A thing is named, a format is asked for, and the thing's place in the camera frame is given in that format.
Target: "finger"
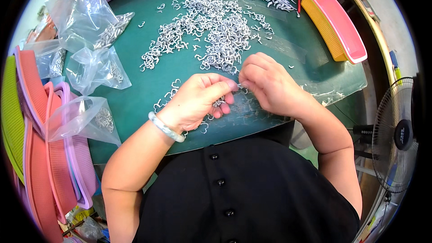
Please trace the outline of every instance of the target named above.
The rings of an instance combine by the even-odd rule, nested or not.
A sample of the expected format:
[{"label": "finger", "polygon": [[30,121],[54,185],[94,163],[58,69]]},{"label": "finger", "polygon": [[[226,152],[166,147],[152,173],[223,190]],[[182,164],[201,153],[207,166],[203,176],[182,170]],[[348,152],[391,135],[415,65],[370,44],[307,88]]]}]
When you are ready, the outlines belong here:
[{"label": "finger", "polygon": [[257,52],[255,55],[257,55],[258,57],[261,57],[262,59],[264,59],[265,61],[267,61],[269,63],[279,64],[278,62],[276,62],[276,60],[273,59],[273,57],[268,56],[268,55],[264,54],[263,52]]},{"label": "finger", "polygon": [[250,55],[246,58],[245,62],[243,62],[242,68],[245,66],[253,64],[261,67],[262,69],[268,70],[271,67],[271,63],[268,62],[266,59],[258,56],[258,55]]},{"label": "finger", "polygon": [[206,87],[209,87],[210,85],[215,84],[217,82],[232,81],[230,78],[226,78],[225,76],[222,76],[217,73],[204,73],[204,74],[200,74],[200,77]]},{"label": "finger", "polygon": [[250,80],[260,88],[264,88],[267,77],[266,73],[267,71],[263,68],[254,64],[249,64],[241,68],[238,75],[238,81],[243,83],[245,80]]},{"label": "finger", "polygon": [[244,81],[241,84],[241,86],[247,88],[248,90],[250,90],[254,93],[256,99],[258,100],[258,102],[260,103],[261,107],[264,110],[270,109],[270,104],[269,104],[269,101],[267,99],[267,95],[264,93],[262,88],[260,88],[254,82],[249,81],[249,80]]},{"label": "finger", "polygon": [[220,97],[238,89],[239,86],[237,83],[231,79],[228,79],[227,81],[220,81],[212,84],[204,89],[204,97],[208,101],[215,102]]},{"label": "finger", "polygon": [[228,104],[234,103],[234,96],[232,95],[231,92],[229,92],[228,94],[225,95],[224,101],[226,101],[226,103],[228,103]]},{"label": "finger", "polygon": [[229,114],[231,112],[230,106],[226,103],[221,103],[219,107],[224,114]]},{"label": "finger", "polygon": [[210,109],[209,114],[213,115],[215,118],[220,118],[223,115],[222,110],[220,109],[220,107],[213,107],[213,106]]}]

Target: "woman's right hand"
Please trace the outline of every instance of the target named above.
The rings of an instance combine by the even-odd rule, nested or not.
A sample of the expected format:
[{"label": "woman's right hand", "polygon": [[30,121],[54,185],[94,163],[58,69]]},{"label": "woman's right hand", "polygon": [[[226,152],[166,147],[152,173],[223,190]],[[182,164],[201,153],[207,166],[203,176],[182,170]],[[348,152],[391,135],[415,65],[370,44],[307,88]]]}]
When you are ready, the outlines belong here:
[{"label": "woman's right hand", "polygon": [[251,90],[261,107],[270,113],[302,119],[318,104],[282,65],[262,52],[246,58],[238,81]]}]

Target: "plastic tray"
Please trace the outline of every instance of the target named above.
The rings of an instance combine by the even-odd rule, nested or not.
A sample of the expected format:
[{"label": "plastic tray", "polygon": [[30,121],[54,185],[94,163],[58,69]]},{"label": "plastic tray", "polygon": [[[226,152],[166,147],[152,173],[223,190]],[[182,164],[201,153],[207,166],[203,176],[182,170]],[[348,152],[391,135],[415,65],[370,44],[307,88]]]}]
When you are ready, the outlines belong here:
[{"label": "plastic tray", "polygon": [[334,61],[357,64],[368,55],[348,14],[337,0],[301,0],[302,7],[320,31]]}]

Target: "wire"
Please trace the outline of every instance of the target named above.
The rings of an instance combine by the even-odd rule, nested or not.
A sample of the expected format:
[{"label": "wire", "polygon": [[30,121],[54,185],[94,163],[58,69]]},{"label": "wire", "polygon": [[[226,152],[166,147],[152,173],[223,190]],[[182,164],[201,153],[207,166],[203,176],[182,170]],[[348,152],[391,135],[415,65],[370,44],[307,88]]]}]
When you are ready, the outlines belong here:
[{"label": "wire", "polygon": [[333,104],[344,116],[346,116],[349,120],[351,120],[354,125],[358,126],[359,124],[357,124],[355,121],[353,121],[349,116],[347,116],[344,112],[342,112],[341,109],[339,109],[339,107],[336,106],[336,104]]}]

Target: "green table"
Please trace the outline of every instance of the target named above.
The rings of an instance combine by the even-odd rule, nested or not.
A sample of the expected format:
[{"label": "green table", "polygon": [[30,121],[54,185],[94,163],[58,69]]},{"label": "green table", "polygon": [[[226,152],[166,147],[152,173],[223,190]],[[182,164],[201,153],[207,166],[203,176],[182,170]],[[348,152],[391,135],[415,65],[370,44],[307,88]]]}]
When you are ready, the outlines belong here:
[{"label": "green table", "polygon": [[[165,93],[171,90],[171,83],[177,78],[185,82],[195,73],[217,72],[238,80],[238,74],[232,76],[214,68],[209,71],[200,70],[201,62],[195,59],[194,55],[197,53],[204,55],[205,45],[208,43],[203,40],[207,33],[201,37],[201,42],[194,41],[195,36],[185,35],[184,41],[189,42],[189,49],[164,54],[153,70],[140,71],[141,56],[148,51],[150,41],[157,39],[159,25],[169,24],[178,13],[186,14],[183,8],[178,11],[172,9],[172,1],[112,0],[110,2],[115,14],[135,12],[135,17],[125,32],[114,43],[132,87],[117,90],[100,86],[92,96],[102,96],[108,99],[122,142],[147,121],[147,115],[153,110],[154,103],[160,98],[163,99]],[[166,7],[162,13],[157,13],[156,7],[162,3],[165,3]],[[266,53],[282,64],[306,91],[314,94],[317,101],[327,105],[366,87],[362,64],[351,65],[348,61],[335,62],[323,38],[305,11],[302,11],[300,18],[297,18],[295,12],[275,10],[273,6],[267,8],[266,2],[262,0],[238,0],[238,3],[241,6],[247,4],[252,7],[252,11],[264,14],[266,22],[271,24],[275,32],[272,40],[267,40],[263,36],[262,45],[256,39],[250,40],[251,49],[243,53],[243,60],[252,53]],[[256,21],[249,16],[243,16],[248,19],[249,26],[256,24]],[[138,25],[142,21],[146,23],[144,27],[139,28]],[[198,44],[202,48],[194,52],[192,44]],[[289,120],[289,118],[269,114],[262,110],[252,93],[235,94],[235,104],[231,106],[231,111],[229,115],[211,121],[207,133],[201,133],[205,126],[189,132],[185,142],[175,143],[167,154],[181,153],[226,142],[263,131]],[[90,139],[89,147],[94,164],[106,163],[117,148],[113,144]]]}]

